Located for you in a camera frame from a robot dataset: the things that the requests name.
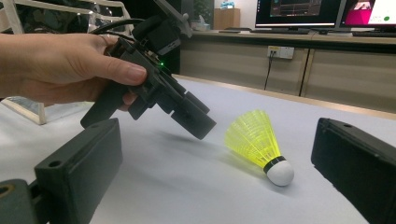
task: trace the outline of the shuttlecock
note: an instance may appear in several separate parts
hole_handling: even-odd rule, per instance
[[[290,163],[281,156],[268,115],[262,110],[249,111],[228,128],[225,145],[263,168],[278,186],[287,186],[294,178]]]

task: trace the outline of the white wall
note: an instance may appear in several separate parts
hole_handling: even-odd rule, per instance
[[[236,8],[241,9],[241,27],[254,29],[256,21],[257,0],[229,0],[233,1]],[[215,0],[215,8],[220,8],[223,0]]]

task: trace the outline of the electric socket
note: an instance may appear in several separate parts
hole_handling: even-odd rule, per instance
[[[294,54],[294,48],[268,46],[267,57],[270,57],[272,52],[274,53],[274,58],[292,59]]]

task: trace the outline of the white table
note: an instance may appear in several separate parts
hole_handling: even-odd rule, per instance
[[[317,122],[338,119],[396,146],[396,116],[179,82],[209,106],[217,126],[197,140],[158,106],[139,120],[116,112],[124,161],[92,223],[367,223],[310,161]],[[56,116],[49,114],[49,123],[38,126],[0,104],[0,180],[32,182],[34,166],[83,130],[79,121],[88,107],[53,107]],[[223,144],[230,123],[256,108],[269,114],[282,154],[294,167],[294,180],[285,188]]]

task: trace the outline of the computer screen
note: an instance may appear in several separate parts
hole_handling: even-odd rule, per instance
[[[346,0],[341,26],[396,28],[395,0]]]
[[[342,0],[258,0],[256,28],[334,27]]]

